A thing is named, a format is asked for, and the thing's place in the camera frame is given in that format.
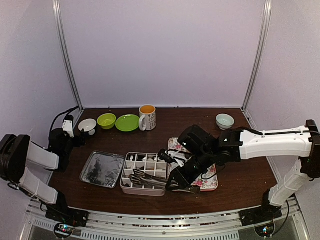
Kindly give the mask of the metal tongs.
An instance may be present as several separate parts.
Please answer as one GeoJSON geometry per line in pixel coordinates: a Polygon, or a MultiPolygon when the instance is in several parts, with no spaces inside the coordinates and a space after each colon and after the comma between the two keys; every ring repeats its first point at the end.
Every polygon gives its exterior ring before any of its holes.
{"type": "Polygon", "coordinates": [[[135,185],[163,187],[170,192],[185,192],[191,194],[201,193],[201,188],[199,186],[190,185],[183,188],[175,180],[168,181],[165,178],[152,176],[138,169],[133,169],[133,173],[129,175],[129,179],[135,185]]]}

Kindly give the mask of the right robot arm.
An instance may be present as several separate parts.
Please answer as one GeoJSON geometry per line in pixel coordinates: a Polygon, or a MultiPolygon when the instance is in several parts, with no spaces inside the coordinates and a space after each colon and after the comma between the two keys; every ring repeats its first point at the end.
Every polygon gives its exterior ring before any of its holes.
{"type": "Polygon", "coordinates": [[[312,119],[305,125],[284,130],[257,131],[246,127],[224,130],[218,138],[192,125],[183,131],[178,143],[191,153],[191,158],[171,171],[165,186],[168,191],[191,186],[212,165],[259,157],[297,157],[284,179],[266,192],[266,202],[256,210],[261,221],[268,220],[276,207],[281,207],[304,184],[320,177],[320,133],[312,119]]]}

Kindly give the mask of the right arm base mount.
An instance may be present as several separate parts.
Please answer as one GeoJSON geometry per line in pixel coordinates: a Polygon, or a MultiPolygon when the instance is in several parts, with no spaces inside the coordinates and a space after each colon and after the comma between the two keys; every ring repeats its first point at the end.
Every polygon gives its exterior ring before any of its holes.
{"type": "Polygon", "coordinates": [[[243,227],[253,225],[259,237],[269,238],[276,231],[274,220],[282,216],[282,211],[281,207],[267,205],[241,210],[238,214],[243,227]]]}

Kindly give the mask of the pink bunny tin lid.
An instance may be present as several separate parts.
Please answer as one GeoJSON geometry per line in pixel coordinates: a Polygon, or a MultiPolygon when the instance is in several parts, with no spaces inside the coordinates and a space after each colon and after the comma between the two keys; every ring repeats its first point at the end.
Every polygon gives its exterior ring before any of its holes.
{"type": "Polygon", "coordinates": [[[91,185],[114,189],[125,163],[123,155],[93,151],[79,176],[80,181],[91,185]]]}

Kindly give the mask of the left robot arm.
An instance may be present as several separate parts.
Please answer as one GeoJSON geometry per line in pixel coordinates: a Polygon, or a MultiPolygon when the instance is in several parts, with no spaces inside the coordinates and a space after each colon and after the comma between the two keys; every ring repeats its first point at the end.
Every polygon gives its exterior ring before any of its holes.
{"type": "Polygon", "coordinates": [[[69,166],[73,149],[84,144],[83,134],[72,137],[62,128],[50,132],[48,149],[33,142],[29,135],[6,134],[0,140],[0,178],[45,204],[54,205],[53,215],[61,222],[67,222],[72,218],[72,211],[58,203],[63,194],[34,175],[30,166],[63,173],[69,166]]]}

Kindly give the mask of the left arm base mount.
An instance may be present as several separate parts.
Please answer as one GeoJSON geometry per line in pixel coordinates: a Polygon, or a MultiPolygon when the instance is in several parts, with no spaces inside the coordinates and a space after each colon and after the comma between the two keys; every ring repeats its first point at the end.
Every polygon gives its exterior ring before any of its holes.
{"type": "Polygon", "coordinates": [[[89,212],[70,208],[65,195],[61,192],[58,192],[54,204],[46,203],[45,206],[47,208],[45,217],[57,222],[53,227],[53,233],[58,239],[65,240],[73,234],[75,228],[87,226],[89,212]]]}

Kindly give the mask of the pink tin box with dividers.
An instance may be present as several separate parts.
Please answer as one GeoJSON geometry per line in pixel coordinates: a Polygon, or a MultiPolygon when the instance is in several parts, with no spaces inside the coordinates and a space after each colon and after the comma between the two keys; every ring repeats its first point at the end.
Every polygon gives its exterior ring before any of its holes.
{"type": "Polygon", "coordinates": [[[127,153],[120,178],[125,194],[162,197],[165,195],[168,165],[156,153],[127,153]]]}

